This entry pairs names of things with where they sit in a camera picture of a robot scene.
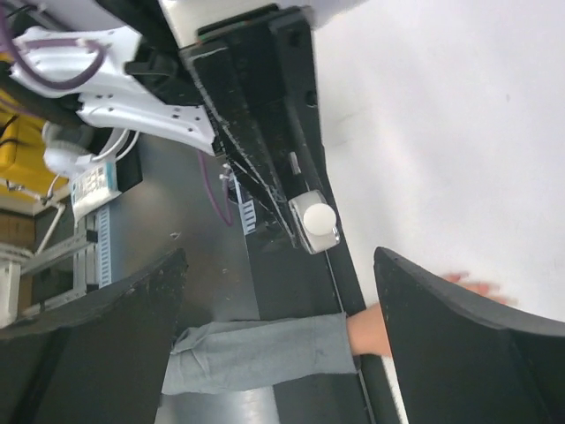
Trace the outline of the mannequin hand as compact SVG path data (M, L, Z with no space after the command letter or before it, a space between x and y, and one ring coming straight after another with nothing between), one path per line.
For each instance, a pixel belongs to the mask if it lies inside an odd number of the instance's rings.
M514 306L516 304L512 298L501 292L499 285L472 280L466 272L446 274L441 278L502 305ZM346 324L350 349L354 356L370 354L386 358L392 357L386 323L379 302L348 317Z

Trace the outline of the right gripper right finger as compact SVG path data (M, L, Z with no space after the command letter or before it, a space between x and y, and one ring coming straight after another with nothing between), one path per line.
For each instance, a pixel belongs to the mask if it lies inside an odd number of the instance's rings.
M562 423L564 325L379 247L374 274L411 423Z

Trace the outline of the grey sleeved forearm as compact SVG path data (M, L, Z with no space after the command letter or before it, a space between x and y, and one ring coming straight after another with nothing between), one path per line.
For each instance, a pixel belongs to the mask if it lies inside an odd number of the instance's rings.
M185 330L174 343L162 393L221 394L356 372L344 314L210 322Z

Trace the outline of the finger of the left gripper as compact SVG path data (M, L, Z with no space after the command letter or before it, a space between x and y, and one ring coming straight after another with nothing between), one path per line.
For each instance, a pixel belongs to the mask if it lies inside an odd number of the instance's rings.
M299 247L289 201L305 190L304 135L296 110L304 51L274 43L263 49L210 42L180 54L242 186Z
M309 13L261 6L238 14L229 51L244 98L236 113L250 129L230 144L230 164L267 216L294 230L290 200L326 186Z

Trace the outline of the clear nail polish bottle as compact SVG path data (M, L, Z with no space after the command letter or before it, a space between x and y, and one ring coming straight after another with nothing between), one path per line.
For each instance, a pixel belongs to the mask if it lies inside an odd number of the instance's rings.
M337 246L341 236L337 213L319 190L301 193L289 201L298 228L299 240L309 254L319 254Z

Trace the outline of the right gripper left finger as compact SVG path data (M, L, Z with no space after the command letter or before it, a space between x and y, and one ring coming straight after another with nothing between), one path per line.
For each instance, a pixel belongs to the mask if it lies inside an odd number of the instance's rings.
M181 249L1 330L3 423L152 423L186 281Z

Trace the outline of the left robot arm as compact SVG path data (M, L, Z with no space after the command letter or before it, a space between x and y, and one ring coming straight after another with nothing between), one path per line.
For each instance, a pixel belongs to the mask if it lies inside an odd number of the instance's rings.
M13 35L1 86L60 125L114 127L224 155L237 183L317 254L340 240L315 161L312 20L269 1L104 1L108 30Z

